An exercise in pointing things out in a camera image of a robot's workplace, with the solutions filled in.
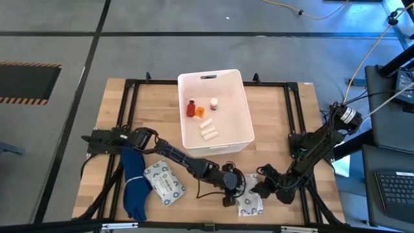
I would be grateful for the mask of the black aluminium table frame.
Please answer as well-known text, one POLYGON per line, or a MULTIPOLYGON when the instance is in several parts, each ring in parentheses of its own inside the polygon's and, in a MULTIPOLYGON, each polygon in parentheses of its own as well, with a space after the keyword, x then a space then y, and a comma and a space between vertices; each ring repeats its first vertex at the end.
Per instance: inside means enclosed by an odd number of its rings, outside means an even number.
MULTIPOLYGON (((217 164, 232 161, 244 173, 271 164, 284 172, 291 163, 288 137, 314 131, 321 126, 318 102, 311 83, 245 83, 245 93, 255 138, 238 153, 214 155, 217 164)), ((149 127, 170 144, 181 147, 179 96, 174 80, 107 81, 96 121, 97 129, 127 125, 149 127)), ((98 197, 118 164, 118 155, 99 154, 84 167, 73 216, 82 215, 98 197)), ((275 197, 264 200, 258 216, 240 217, 237 208, 224 207, 216 188, 198 183, 183 167, 170 163, 187 191, 176 203, 164 206, 156 193, 146 201, 147 221, 142 228, 186 228, 214 230, 275 230, 279 226, 304 227, 323 223, 325 218, 308 192, 299 190, 290 205, 275 197)))

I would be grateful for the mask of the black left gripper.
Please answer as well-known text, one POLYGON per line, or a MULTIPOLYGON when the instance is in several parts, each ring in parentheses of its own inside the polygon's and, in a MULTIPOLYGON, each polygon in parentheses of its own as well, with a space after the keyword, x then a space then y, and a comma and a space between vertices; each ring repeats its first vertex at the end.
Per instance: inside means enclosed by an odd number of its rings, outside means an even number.
POLYGON ((234 206, 234 196, 240 196, 245 191, 245 177, 235 163, 226 163, 212 170, 212 184, 231 194, 223 197, 223 206, 234 206))

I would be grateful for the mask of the blue gloves bundle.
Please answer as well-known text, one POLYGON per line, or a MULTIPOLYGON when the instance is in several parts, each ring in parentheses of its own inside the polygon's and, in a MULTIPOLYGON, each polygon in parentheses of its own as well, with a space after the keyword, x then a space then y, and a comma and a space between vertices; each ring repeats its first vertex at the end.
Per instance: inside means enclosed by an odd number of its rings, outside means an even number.
POLYGON ((146 221, 145 202, 153 188, 144 177, 146 165, 143 155, 131 148, 123 147, 121 156, 125 176, 124 209, 129 218, 146 221))

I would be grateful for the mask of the grey side table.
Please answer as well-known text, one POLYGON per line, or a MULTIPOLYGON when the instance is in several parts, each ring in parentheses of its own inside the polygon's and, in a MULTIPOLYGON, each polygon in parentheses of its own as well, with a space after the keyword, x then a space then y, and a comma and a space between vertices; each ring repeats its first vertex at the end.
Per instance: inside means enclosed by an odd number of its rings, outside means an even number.
POLYGON ((403 111, 395 102, 388 102, 374 111, 393 96, 393 80, 381 77, 376 67, 365 67, 367 90, 370 95, 369 110, 372 123, 373 140, 377 146, 414 153, 414 113, 403 111))
POLYGON ((369 224, 414 233, 414 224, 386 216, 375 179, 377 171, 414 173, 414 154, 363 145, 362 155, 369 224))

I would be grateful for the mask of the black electronic device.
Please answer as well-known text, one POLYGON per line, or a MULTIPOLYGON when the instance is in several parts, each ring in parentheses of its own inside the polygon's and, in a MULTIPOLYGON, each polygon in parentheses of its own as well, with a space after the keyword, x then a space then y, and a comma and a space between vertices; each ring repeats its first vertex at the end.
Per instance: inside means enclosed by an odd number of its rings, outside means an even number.
POLYGON ((396 92, 406 89, 400 93, 395 100, 402 104, 414 104, 414 71, 399 70, 395 83, 396 92))

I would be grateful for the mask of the black keyboard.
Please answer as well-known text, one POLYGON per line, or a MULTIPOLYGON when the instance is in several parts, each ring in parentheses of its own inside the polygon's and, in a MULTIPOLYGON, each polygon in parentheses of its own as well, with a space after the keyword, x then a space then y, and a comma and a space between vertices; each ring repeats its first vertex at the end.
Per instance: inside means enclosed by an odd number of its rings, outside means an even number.
POLYGON ((375 172, 387 217, 414 224, 414 173, 375 172))

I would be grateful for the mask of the black stand pole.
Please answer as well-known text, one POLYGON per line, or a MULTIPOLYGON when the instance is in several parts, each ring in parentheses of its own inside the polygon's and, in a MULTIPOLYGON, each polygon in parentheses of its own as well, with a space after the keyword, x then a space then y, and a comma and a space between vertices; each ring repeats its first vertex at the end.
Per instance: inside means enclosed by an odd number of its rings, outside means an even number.
POLYGON ((391 76, 400 68, 414 69, 414 44, 393 58, 386 65, 379 67, 377 73, 381 76, 391 76))

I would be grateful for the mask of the white blue-print medical packet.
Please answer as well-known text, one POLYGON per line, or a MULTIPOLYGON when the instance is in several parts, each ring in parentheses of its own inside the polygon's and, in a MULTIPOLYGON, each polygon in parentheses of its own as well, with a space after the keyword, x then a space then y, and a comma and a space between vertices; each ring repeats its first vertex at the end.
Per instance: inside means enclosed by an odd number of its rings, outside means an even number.
POLYGON ((257 216, 264 211, 260 195, 252 191, 257 184, 257 176, 256 173, 245 175, 244 186, 239 188, 240 192, 244 191, 242 195, 237 194, 235 199, 239 217, 257 216))
POLYGON ((164 160, 147 167, 144 177, 150 182, 164 206, 171 205, 186 193, 186 187, 164 160))

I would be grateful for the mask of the white perforated plastic basket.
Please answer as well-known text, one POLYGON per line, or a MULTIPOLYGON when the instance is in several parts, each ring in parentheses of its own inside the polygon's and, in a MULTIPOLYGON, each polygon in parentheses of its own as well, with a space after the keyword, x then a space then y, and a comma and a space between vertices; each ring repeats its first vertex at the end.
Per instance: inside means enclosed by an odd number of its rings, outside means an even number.
POLYGON ((241 73, 237 69, 193 72, 178 76, 178 95, 182 145, 194 157, 237 153, 255 139, 250 110, 241 73), (204 108, 201 121, 186 116, 189 99, 204 108), (210 99, 218 99, 215 111, 210 99), (201 129, 199 125, 212 118, 213 122, 201 129), (215 127, 219 135, 206 141, 201 131, 215 127))

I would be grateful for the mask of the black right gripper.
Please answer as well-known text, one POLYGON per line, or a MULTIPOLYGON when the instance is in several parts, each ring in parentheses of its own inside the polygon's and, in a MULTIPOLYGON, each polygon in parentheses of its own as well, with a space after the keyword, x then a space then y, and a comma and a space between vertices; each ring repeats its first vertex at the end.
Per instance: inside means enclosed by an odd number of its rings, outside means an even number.
MULTIPOLYGON (((291 204, 296 194, 296 180, 287 176, 279 176, 275 179, 269 177, 268 179, 274 187, 272 193, 276 194, 277 199, 283 204, 291 204)), ((262 181, 257 183, 250 191, 257 193, 260 198, 268 198, 271 194, 271 189, 262 181)))

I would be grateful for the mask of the blue floor object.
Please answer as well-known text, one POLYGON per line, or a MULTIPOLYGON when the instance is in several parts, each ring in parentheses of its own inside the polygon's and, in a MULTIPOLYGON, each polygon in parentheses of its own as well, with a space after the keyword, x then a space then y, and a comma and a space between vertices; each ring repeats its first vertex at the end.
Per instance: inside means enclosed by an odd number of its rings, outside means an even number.
POLYGON ((8 152, 14 153, 16 155, 23 155, 25 153, 25 149, 7 144, 5 142, 0 142, 0 154, 8 152))

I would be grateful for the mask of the black hazard-striped floor mat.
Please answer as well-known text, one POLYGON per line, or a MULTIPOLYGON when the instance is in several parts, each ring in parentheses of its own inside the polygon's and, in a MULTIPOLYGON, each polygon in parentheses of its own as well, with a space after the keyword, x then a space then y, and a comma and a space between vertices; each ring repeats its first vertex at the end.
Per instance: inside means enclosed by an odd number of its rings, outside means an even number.
POLYGON ((61 64, 0 61, 0 104, 46 105, 61 64))

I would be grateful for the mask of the silver metal bracket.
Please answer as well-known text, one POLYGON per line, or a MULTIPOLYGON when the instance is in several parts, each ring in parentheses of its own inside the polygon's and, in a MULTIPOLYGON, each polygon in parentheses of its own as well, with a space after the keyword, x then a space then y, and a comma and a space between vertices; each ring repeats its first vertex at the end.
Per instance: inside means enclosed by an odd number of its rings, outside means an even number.
POLYGON ((101 227, 102 230, 116 230, 126 228, 137 228, 138 223, 104 223, 101 227))
POLYGON ((317 228, 281 226, 280 233, 318 233, 317 228))

